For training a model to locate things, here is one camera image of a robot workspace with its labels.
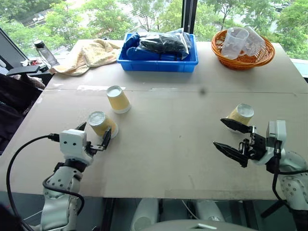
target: water bottle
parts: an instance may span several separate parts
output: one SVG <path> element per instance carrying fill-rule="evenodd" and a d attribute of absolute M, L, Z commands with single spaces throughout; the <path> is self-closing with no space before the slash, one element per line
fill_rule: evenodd
<path fill-rule="evenodd" d="M 42 40 L 36 40 L 34 42 L 35 48 L 40 55 L 43 55 L 46 61 L 51 66 L 60 65 L 54 55 L 50 52 L 50 50 L 46 47 L 45 43 Z"/>

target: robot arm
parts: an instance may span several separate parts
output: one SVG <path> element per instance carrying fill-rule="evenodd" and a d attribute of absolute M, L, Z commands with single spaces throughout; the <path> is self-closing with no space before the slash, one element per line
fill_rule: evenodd
<path fill-rule="evenodd" d="M 58 141 L 65 162 L 58 163 L 54 173 L 43 182 L 45 204 L 42 211 L 40 231 L 76 230 L 77 215 L 84 205 L 84 199 L 78 194 L 80 181 L 85 168 L 92 164 L 97 151 L 107 148 L 111 138 L 111 128 L 103 137 L 101 145 L 91 145 L 87 134 L 81 128 L 65 130 Z"/>
<path fill-rule="evenodd" d="M 279 180 L 286 198 L 285 205 L 292 212 L 298 231 L 308 227 L 308 165 L 306 160 L 292 151 L 286 151 L 285 121 L 270 121 L 267 137 L 257 134 L 255 126 L 248 127 L 231 119 L 221 121 L 233 130 L 250 133 L 250 140 L 240 142 L 239 150 L 228 145 L 214 142 L 214 145 L 227 157 L 236 160 L 242 167 L 247 167 L 249 159 L 257 165 L 266 165 L 267 171 L 274 174 L 273 191 L 276 192 L 276 181 Z"/>

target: table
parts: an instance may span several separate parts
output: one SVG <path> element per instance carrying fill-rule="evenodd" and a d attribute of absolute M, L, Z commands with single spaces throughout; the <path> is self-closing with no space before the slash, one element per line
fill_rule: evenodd
<path fill-rule="evenodd" d="M 198 43 L 194 73 L 124 72 L 118 64 L 80 77 L 55 75 L 0 158 L 0 191 L 13 153 L 26 141 L 74 128 L 96 110 L 120 128 L 108 150 L 98 153 L 84 172 L 81 194 L 102 197 L 274 199 L 272 174 L 249 162 L 241 168 L 213 141 L 237 147 L 244 134 L 219 121 L 239 103 L 252 105 L 251 123 L 265 136 L 269 120 L 286 120 L 286 149 L 308 160 L 307 84 L 281 47 L 274 60 L 244 72 L 222 66 L 209 43 Z M 131 110 L 114 114 L 105 95 L 110 85 L 126 87 Z M 87 125 L 88 140 L 99 138 Z M 41 182 L 63 161 L 59 144 L 38 141 L 20 153 L 12 190 L 42 192 Z"/>

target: black cable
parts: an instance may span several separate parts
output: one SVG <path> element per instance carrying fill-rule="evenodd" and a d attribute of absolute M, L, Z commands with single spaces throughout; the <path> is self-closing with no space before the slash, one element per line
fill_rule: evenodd
<path fill-rule="evenodd" d="M 47 135 L 47 136 L 40 136 L 40 137 L 37 137 L 37 138 L 35 138 L 33 140 L 30 140 L 29 142 L 27 142 L 23 146 L 21 146 L 15 152 L 13 157 L 11 158 L 11 161 L 9 163 L 9 166 L 8 166 L 8 169 L 7 169 L 7 172 L 6 172 L 6 189 L 8 191 L 8 197 L 9 197 L 9 201 L 10 201 L 12 210 L 13 210 L 13 212 L 14 212 L 16 217 L 20 217 L 20 215 L 19 215 L 19 213 L 17 211 L 16 205 L 15 205 L 15 202 L 14 202 L 14 199 L 13 199 L 13 195 L 12 195 L 12 191 L 11 191 L 11 183 L 10 183 L 10 175 L 11 175 L 11 170 L 12 170 L 12 166 L 13 166 L 14 160 L 16 159 L 17 155 L 21 152 L 21 150 L 23 150 L 29 144 L 31 144 L 31 143 L 33 143 L 33 142 L 35 142 L 37 140 L 41 140 L 41 139 L 48 138 L 48 137 L 49 137 L 49 135 Z M 26 222 L 21 220 L 21 223 L 22 223 L 22 225 L 24 226 L 25 229 L 27 229 L 28 231 L 33 231 L 33 229 Z"/>
<path fill-rule="evenodd" d="M 295 174 L 300 174 L 300 173 L 308 173 L 308 170 L 300 170 L 300 171 L 292 171 L 292 172 L 280 172 L 280 175 L 295 175 Z"/>
<path fill-rule="evenodd" d="M 276 191 L 276 184 L 277 184 L 277 179 L 278 179 L 278 174 L 279 174 L 279 156 L 277 156 L 276 154 L 274 154 L 274 158 L 275 158 L 275 170 L 274 170 L 274 178 L 273 178 L 273 182 L 272 182 L 272 190 L 275 194 L 275 196 L 277 197 L 277 199 L 282 202 L 285 206 L 288 207 L 288 209 L 290 209 L 290 206 L 278 195 L 277 191 Z"/>
<path fill-rule="evenodd" d="M 80 194 L 78 194 L 78 193 L 76 193 L 76 192 L 70 192 L 70 191 L 63 190 L 63 189 L 57 189 L 57 188 L 54 188 L 54 187 L 48 185 L 48 184 L 47 184 L 47 181 L 48 181 L 48 179 L 49 179 L 50 177 L 46 178 L 46 179 L 43 181 L 43 186 L 44 186 L 44 188 L 49 189 L 49 190 L 52 190 L 52 191 L 55 191 L 55 192 L 58 192 L 58 193 L 59 193 L 59 192 L 60 192 L 60 193 L 65 193 L 65 194 L 69 194 L 69 195 L 78 197 L 78 198 L 81 200 L 81 205 L 80 205 L 79 210 L 78 210 L 78 212 L 77 212 L 77 215 L 79 215 L 79 213 L 80 213 L 81 210 L 83 209 L 83 206 L 85 205 L 85 199 L 83 198 L 83 196 L 80 195 Z"/>

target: wicker basket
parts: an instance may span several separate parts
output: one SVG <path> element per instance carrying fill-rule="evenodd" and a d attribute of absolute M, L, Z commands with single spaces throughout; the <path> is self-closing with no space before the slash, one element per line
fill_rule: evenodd
<path fill-rule="evenodd" d="M 212 39 L 212 50 L 217 55 L 219 61 L 226 67 L 233 70 L 247 70 L 256 66 L 268 64 L 275 55 L 275 49 L 270 41 L 263 37 L 265 46 L 261 49 L 257 56 L 243 55 L 237 59 L 228 59 L 221 55 L 223 42 L 227 35 L 227 30 L 219 31 Z"/>

